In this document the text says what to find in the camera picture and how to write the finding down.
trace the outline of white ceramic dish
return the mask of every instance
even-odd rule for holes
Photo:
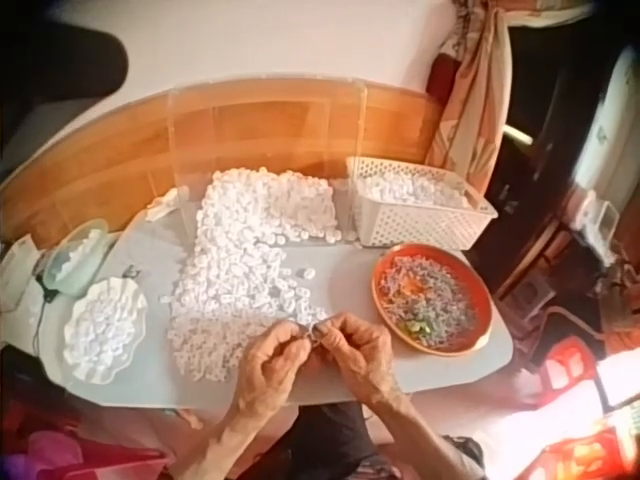
[[[100,315],[96,315],[94,309],[104,305],[105,295],[109,298],[108,304],[113,305],[116,311],[121,312],[120,315],[109,315],[107,312],[106,317],[102,315],[101,318],[96,318]],[[133,360],[137,346],[146,334],[147,309],[147,300],[142,290],[131,279],[111,277],[92,285],[87,295],[76,301],[71,319],[64,327],[65,348],[63,356],[65,364],[73,376],[88,383],[104,385],[111,382],[116,373],[128,367]],[[87,318],[89,318],[92,322],[102,321],[106,325],[114,325],[125,317],[130,319],[133,324],[132,338],[123,345],[122,353],[114,355],[113,361],[108,367],[98,368],[95,361],[97,355],[94,356],[94,361],[90,362],[78,362],[74,358],[74,345],[83,341],[78,339],[78,326],[81,322],[87,322]]]

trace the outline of hand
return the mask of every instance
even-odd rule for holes
[[[401,395],[393,373],[391,336],[351,314],[339,314],[316,325],[321,344],[331,353],[356,399],[372,410]]]
[[[238,371],[233,408],[257,428],[285,404],[311,342],[298,324],[274,324],[245,350]]]

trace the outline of white scalloped dish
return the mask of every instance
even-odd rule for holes
[[[128,367],[146,334],[147,309],[131,279],[111,277],[92,285],[64,327],[63,356],[73,376],[104,385]]]

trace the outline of person's right hand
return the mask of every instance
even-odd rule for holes
[[[356,400],[374,409],[399,394],[393,373],[391,335],[385,327],[343,313],[316,324],[315,328]]]

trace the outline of curtain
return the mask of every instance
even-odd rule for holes
[[[442,107],[425,163],[455,171],[481,194],[502,141],[511,91],[509,26],[549,27],[591,14],[587,0],[452,0],[456,24],[427,93]]]

